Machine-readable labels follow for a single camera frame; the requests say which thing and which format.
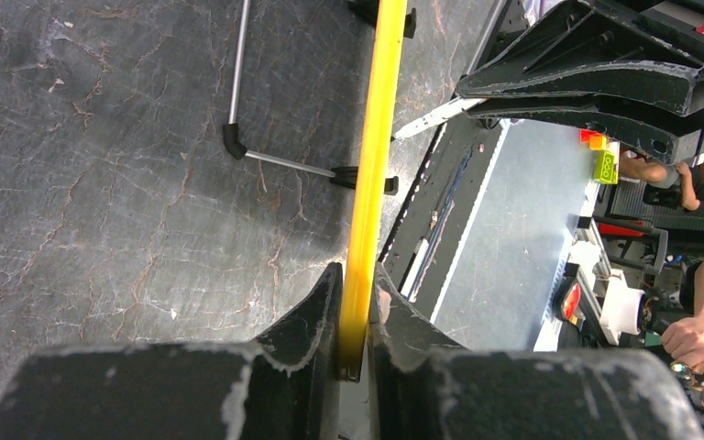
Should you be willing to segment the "bare human hand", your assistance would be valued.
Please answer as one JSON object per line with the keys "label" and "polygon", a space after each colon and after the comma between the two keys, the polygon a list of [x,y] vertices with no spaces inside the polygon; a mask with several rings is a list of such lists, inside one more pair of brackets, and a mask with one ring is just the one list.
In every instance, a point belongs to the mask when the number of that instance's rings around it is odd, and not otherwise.
{"label": "bare human hand", "polygon": [[661,342],[675,362],[689,367],[704,364],[704,316],[681,319],[664,331]]}

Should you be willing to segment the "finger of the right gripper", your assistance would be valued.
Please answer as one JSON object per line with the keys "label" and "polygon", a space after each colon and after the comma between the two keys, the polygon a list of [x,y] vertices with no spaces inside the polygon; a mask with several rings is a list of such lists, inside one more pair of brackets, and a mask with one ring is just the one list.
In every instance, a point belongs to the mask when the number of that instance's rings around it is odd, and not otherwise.
{"label": "finger of the right gripper", "polygon": [[462,79],[464,98],[608,96],[626,93],[618,77],[632,67],[618,61],[633,33],[609,18],[609,1],[564,1],[526,29],[495,58]]}
{"label": "finger of the right gripper", "polygon": [[679,116],[608,96],[492,98],[467,114],[476,119],[529,119],[586,129],[666,164],[695,156],[701,141],[696,115]]}

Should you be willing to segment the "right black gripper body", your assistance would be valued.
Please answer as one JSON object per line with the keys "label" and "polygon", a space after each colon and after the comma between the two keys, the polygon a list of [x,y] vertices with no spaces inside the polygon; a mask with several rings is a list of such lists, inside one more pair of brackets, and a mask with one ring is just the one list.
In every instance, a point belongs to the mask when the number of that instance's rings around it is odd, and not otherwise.
{"label": "right black gripper body", "polygon": [[704,1],[609,1],[609,18],[633,35],[618,61],[634,97],[609,99],[609,137],[674,164],[704,160]]}

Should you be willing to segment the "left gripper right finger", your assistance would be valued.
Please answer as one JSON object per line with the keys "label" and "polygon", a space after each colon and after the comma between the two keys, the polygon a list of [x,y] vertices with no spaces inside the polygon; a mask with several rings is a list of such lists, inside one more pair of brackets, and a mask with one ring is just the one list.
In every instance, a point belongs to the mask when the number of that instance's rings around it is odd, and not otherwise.
{"label": "left gripper right finger", "polygon": [[377,265],[368,331],[375,439],[701,439],[669,368],[631,349],[475,352]]}

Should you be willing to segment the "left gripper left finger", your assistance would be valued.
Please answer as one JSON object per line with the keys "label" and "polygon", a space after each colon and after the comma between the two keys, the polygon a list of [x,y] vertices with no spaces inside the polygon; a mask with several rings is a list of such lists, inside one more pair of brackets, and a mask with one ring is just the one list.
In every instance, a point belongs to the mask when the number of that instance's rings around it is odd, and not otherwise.
{"label": "left gripper left finger", "polygon": [[341,265],[329,264],[244,343],[41,350],[0,400],[0,439],[334,439],[342,287]]}

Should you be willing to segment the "yellow framed whiteboard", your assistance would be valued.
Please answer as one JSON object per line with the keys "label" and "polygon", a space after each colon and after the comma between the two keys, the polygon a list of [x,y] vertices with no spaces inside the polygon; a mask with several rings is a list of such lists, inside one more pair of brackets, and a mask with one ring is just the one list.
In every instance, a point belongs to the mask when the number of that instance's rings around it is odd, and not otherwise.
{"label": "yellow framed whiteboard", "polygon": [[346,257],[346,275],[337,327],[336,361],[340,380],[357,382],[362,370],[369,326],[376,246],[382,198],[394,195],[399,180],[386,175],[391,126],[399,80],[402,45],[413,37],[417,12],[404,1],[351,1],[354,15],[375,29],[359,164],[325,170],[278,158],[244,146],[237,123],[240,84],[251,3],[242,4],[235,53],[228,120],[222,126],[223,145],[235,160],[250,158],[326,177],[332,184],[354,191],[355,201]]}

